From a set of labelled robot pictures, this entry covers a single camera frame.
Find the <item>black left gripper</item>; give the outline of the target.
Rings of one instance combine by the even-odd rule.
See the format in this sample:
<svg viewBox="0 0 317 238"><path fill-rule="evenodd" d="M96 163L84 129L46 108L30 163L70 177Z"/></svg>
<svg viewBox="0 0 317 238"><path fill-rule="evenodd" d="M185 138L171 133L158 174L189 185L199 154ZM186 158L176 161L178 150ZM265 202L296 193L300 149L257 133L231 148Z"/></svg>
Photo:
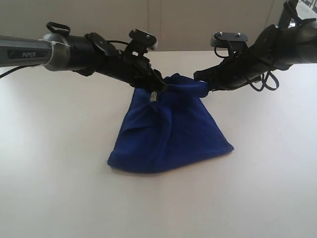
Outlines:
<svg viewBox="0 0 317 238"><path fill-rule="evenodd" d="M150 87L151 92L167 92L169 85L160 71L153 69L150 60L132 53L107 56L95 53L96 72L125 82L132 87Z"/></svg>

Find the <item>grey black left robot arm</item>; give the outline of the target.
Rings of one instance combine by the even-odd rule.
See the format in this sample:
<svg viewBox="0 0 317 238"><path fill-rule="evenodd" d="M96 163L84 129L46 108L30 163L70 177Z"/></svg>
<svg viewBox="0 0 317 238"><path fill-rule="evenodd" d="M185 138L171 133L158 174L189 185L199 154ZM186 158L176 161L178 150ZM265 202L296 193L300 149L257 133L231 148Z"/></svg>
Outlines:
<svg viewBox="0 0 317 238"><path fill-rule="evenodd" d="M83 37L46 34L40 40L1 36L0 65L13 70L43 66L49 71L73 71L82 76L99 73L142 88L148 92L165 92L168 85L161 73L153 69L144 48L138 55L128 44L124 51L97 33Z"/></svg>

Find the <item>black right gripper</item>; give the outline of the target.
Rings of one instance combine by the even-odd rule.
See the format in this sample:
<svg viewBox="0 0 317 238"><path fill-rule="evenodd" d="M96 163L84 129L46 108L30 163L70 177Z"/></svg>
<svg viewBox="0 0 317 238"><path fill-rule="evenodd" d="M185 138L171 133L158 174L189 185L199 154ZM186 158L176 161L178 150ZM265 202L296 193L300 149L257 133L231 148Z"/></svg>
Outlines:
<svg viewBox="0 0 317 238"><path fill-rule="evenodd" d="M211 92L232 91L243 87L263 73L263 64L253 50L248 49L220 64L194 72L195 81L207 82Z"/></svg>

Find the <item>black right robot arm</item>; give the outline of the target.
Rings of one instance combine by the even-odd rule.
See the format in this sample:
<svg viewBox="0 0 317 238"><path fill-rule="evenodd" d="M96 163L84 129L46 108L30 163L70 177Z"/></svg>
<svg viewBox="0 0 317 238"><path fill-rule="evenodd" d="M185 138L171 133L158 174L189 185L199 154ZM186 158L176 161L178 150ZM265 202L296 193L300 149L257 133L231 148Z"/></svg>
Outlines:
<svg viewBox="0 0 317 238"><path fill-rule="evenodd" d="M227 49L228 55L216 66L194 73L194 80L204 81L211 91L232 91L261 82L267 87L268 77L276 81L275 70L286 71L295 64L317 61L317 20L300 20L294 27L265 28L255 43L247 46L242 33L215 32L211 38L214 49Z"/></svg>

